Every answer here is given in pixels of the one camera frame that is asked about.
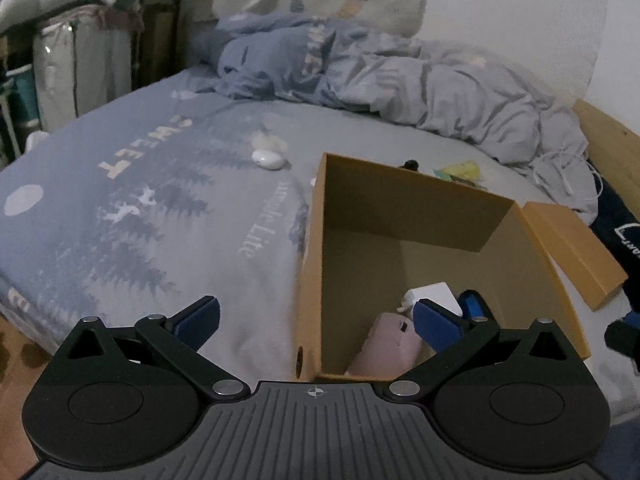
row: cardboard box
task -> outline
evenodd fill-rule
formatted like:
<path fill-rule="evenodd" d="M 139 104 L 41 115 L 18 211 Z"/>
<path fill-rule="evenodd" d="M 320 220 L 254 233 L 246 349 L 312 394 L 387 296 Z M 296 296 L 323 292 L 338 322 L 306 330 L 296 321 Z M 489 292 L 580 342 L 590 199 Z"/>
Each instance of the cardboard box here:
<path fill-rule="evenodd" d="M 518 205 L 409 170 L 325 154 L 310 212 L 296 325 L 299 380 L 345 378 L 376 316 L 410 288 L 473 288 L 501 327 L 550 317 L 581 357 L 572 304 Z M 376 378 L 392 380 L 393 378 Z"/>
<path fill-rule="evenodd" d="M 524 214 L 591 310 L 598 310 L 628 278 L 609 250 L 569 208 L 529 202 Z"/>

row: metal screw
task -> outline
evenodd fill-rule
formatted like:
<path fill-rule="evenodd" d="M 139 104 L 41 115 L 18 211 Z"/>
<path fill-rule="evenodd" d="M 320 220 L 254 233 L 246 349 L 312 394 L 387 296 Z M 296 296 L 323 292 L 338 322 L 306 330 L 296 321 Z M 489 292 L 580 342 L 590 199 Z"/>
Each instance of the metal screw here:
<path fill-rule="evenodd" d="M 219 395 L 237 395 L 244 390 L 244 384 L 235 379 L 224 379 L 213 385 L 213 391 Z"/>
<path fill-rule="evenodd" d="M 396 381 L 389 385 L 389 391 L 398 397 L 411 397 L 420 393 L 420 386 L 413 381 Z"/>

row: blue gripper pad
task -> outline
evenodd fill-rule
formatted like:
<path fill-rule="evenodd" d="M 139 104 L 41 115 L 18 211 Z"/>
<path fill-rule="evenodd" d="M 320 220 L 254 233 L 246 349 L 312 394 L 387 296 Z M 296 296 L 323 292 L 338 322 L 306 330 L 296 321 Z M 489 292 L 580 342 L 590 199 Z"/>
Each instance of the blue gripper pad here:
<path fill-rule="evenodd" d="M 459 341 L 465 333 L 466 321 L 430 300 L 414 306 L 414 329 L 425 343 L 442 352 Z"/>
<path fill-rule="evenodd" d="M 464 319 L 471 319 L 472 317 L 494 318 L 484 298 L 475 290 L 466 290 L 460 294 L 458 304 L 462 309 L 462 317 Z"/>
<path fill-rule="evenodd" d="M 196 352 L 220 326 L 220 304 L 213 296 L 205 296 L 171 319 L 165 327 L 176 339 Z"/>
<path fill-rule="evenodd" d="M 624 321 L 626 324 L 632 326 L 633 328 L 637 328 L 640 330 L 640 314 L 638 312 L 629 312 L 625 317 Z"/>

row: crumpled blanket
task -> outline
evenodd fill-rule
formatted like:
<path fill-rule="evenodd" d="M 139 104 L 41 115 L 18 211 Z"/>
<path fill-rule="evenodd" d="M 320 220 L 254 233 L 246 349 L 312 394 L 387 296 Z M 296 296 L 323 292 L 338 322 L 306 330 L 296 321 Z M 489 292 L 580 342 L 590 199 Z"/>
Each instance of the crumpled blanket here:
<path fill-rule="evenodd" d="M 521 67 L 480 49 L 289 12 L 220 19 L 191 43 L 217 69 L 216 92 L 378 113 L 464 140 L 586 223 L 597 196 L 577 116 Z"/>

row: wooden headboard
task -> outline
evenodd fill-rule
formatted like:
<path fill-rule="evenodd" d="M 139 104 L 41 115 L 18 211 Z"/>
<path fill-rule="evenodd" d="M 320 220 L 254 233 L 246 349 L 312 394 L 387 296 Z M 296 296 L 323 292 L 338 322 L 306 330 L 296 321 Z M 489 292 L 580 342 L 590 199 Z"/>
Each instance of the wooden headboard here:
<path fill-rule="evenodd" d="M 578 100 L 574 112 L 589 140 L 591 161 L 640 218 L 640 136 L 586 101 Z"/>

